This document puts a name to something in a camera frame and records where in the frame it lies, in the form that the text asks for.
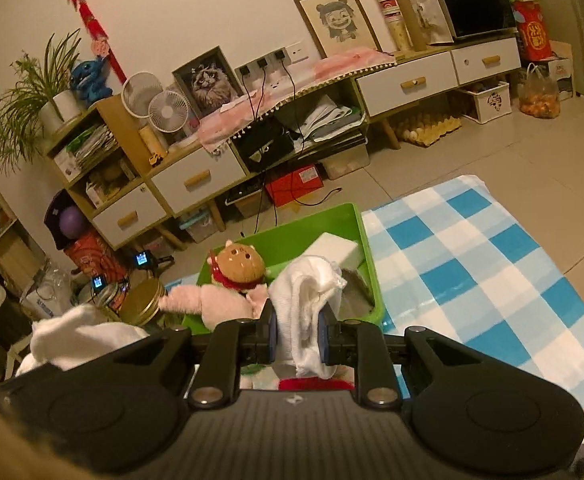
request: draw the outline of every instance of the blue and white tablecloth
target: blue and white tablecloth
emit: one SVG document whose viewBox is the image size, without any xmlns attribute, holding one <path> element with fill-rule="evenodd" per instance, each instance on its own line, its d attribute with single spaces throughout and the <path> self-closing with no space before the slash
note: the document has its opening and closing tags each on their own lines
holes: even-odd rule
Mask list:
<svg viewBox="0 0 584 480">
<path fill-rule="evenodd" d="M 584 408 L 584 304 L 475 176 L 363 213 L 383 331 L 426 326 L 569 390 Z"/>
</svg>

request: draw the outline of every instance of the wooden drawer handle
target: wooden drawer handle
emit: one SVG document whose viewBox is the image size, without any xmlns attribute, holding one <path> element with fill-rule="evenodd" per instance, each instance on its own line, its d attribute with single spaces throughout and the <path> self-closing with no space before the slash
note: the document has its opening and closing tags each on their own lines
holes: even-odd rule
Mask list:
<svg viewBox="0 0 584 480">
<path fill-rule="evenodd" d="M 488 56 L 488 57 L 484 57 L 483 58 L 483 63 L 485 63 L 486 65 L 492 65 L 494 63 L 499 63 L 500 62 L 500 56 L 496 55 L 496 56 Z"/>
<path fill-rule="evenodd" d="M 410 79 L 409 81 L 405 81 L 401 83 L 401 88 L 403 90 L 407 90 L 408 88 L 414 88 L 414 86 L 424 85 L 425 84 L 425 77 L 417 77 L 416 79 Z"/>
<path fill-rule="evenodd" d="M 205 179 L 210 178 L 210 174 L 210 170 L 201 171 L 201 173 L 187 179 L 183 184 L 187 189 L 189 189 L 196 186 L 197 184 L 200 184 Z"/>
<path fill-rule="evenodd" d="M 125 229 L 126 227 L 130 227 L 134 222 L 138 220 L 138 213 L 136 211 L 132 211 L 128 213 L 123 218 L 119 218 L 117 221 L 117 225 L 121 229 Z"/>
</svg>

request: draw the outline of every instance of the purple ball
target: purple ball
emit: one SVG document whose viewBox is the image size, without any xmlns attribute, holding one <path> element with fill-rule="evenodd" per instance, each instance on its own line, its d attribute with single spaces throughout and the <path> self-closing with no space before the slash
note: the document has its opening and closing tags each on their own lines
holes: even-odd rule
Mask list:
<svg viewBox="0 0 584 480">
<path fill-rule="evenodd" d="M 88 219 L 83 216 L 81 210 L 75 205 L 70 205 L 61 211 L 58 226 L 61 232 L 70 240 L 80 238 L 90 228 Z"/>
</svg>

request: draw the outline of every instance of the blue stitch figure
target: blue stitch figure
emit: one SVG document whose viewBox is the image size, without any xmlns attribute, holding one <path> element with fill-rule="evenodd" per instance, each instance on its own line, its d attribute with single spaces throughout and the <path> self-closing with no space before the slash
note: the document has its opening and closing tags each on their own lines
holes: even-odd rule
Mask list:
<svg viewBox="0 0 584 480">
<path fill-rule="evenodd" d="M 112 88 L 105 86 L 106 78 L 101 74 L 105 59 L 97 56 L 92 61 L 83 61 L 72 70 L 70 88 L 79 92 L 79 98 L 88 106 L 112 95 Z"/>
</svg>

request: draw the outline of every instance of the white drawer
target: white drawer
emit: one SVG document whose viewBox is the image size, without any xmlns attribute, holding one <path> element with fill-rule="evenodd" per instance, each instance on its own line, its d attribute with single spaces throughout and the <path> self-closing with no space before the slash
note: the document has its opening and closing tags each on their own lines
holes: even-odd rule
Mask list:
<svg viewBox="0 0 584 480">
<path fill-rule="evenodd" d="M 180 214 L 244 176 L 232 150 L 224 146 L 219 156 L 199 148 L 153 177 L 152 182 L 172 212 Z"/>
<path fill-rule="evenodd" d="M 166 216 L 146 184 L 141 184 L 97 215 L 93 222 L 105 240 L 118 249 L 124 241 Z"/>
<path fill-rule="evenodd" d="M 516 38 L 458 48 L 452 58 L 461 85 L 521 66 Z"/>
<path fill-rule="evenodd" d="M 357 81 L 371 117 L 458 86 L 449 52 L 409 61 Z"/>
</svg>

